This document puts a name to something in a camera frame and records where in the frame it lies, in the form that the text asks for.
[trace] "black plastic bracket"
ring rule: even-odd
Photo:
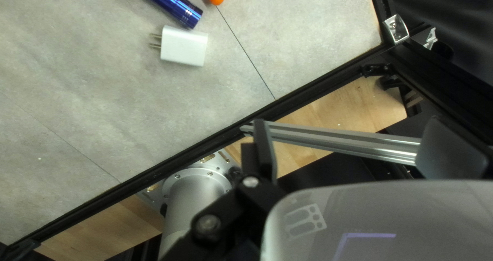
[[[21,245],[10,249],[7,248],[6,251],[0,256],[1,261],[20,261],[23,257],[25,257],[29,252],[39,247],[41,244],[38,241],[27,240],[24,241]]]

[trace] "brass slot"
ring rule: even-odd
[[[211,155],[209,155],[207,157],[204,157],[204,158],[200,159],[200,163],[205,163],[205,162],[211,160],[214,157],[215,157],[215,154],[211,154]]]
[[[224,161],[226,161],[226,163],[230,163],[230,160],[228,159],[228,157],[224,155],[224,153],[222,153],[222,151],[219,151],[219,155],[221,155],[221,157],[224,159]]]
[[[159,187],[159,183],[156,183],[156,184],[152,185],[151,187],[147,188],[147,192],[155,190],[157,187]]]

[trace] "gray tile floor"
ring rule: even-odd
[[[0,0],[0,242],[9,244],[377,46],[370,0],[225,0],[203,68],[164,62],[146,0]]]

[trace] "metal bracket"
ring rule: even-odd
[[[427,50],[431,50],[431,48],[433,47],[433,44],[438,41],[438,39],[435,35],[435,30],[436,30],[436,27],[433,27],[430,30],[430,33],[428,34],[428,37],[426,38],[426,44],[423,45],[424,48],[426,48]]]
[[[390,64],[370,64],[361,66],[361,75],[364,77],[394,74],[395,71]]]
[[[394,44],[400,44],[409,38],[406,24],[398,14],[385,19],[384,25]]]

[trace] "cylindrical metal tube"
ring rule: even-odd
[[[202,10],[188,0],[152,0],[181,23],[194,28],[202,17]]]
[[[193,168],[182,170],[176,176],[171,179],[170,188],[166,182],[163,185],[169,195],[159,258],[187,233],[197,213],[231,189],[230,182],[216,171]]]

